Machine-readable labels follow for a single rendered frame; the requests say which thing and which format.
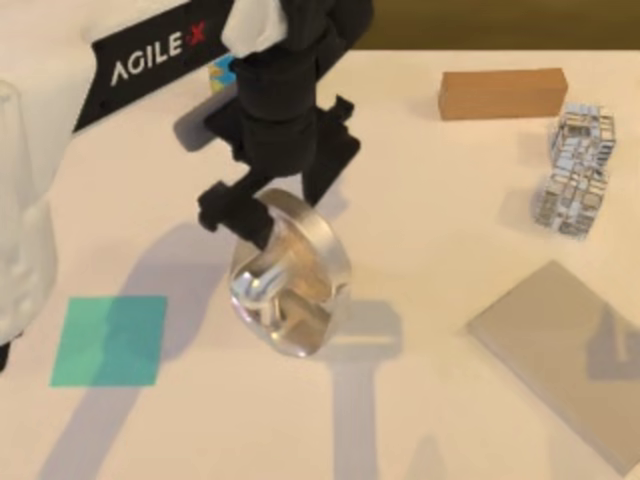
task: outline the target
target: white table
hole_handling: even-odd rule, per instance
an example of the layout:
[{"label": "white table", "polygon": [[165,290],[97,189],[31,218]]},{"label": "white table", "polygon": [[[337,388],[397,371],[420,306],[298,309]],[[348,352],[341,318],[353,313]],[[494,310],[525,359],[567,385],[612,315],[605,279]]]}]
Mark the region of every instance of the white table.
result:
[{"label": "white table", "polygon": [[[336,93],[356,103],[350,127],[364,147],[320,210],[351,254],[357,319],[376,318],[373,334],[401,344],[365,352],[373,385],[366,365],[276,355],[232,314],[223,276],[233,239],[194,224],[195,199],[242,168],[221,143],[185,153],[171,130],[208,94],[204,72],[86,132],[50,195],[59,282],[0,378],[2,479],[617,478],[464,326],[550,259],[640,319],[638,60],[358,52],[323,81],[324,105]],[[620,139],[582,244],[528,216],[549,173],[548,120],[443,123],[435,104],[444,70],[556,66],[568,100],[615,112]],[[117,292],[170,294],[171,358],[157,386],[49,388],[69,296]],[[351,425],[349,405],[372,420]],[[376,464],[377,478],[366,474]]]}]

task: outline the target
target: brown box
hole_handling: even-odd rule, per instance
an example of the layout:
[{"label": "brown box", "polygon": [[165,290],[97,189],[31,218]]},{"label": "brown box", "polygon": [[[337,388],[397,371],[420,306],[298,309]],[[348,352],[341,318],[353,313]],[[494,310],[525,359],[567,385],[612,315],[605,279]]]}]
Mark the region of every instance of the brown box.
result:
[{"label": "brown box", "polygon": [[568,88],[561,68],[445,72],[438,106],[443,120],[554,117]]}]

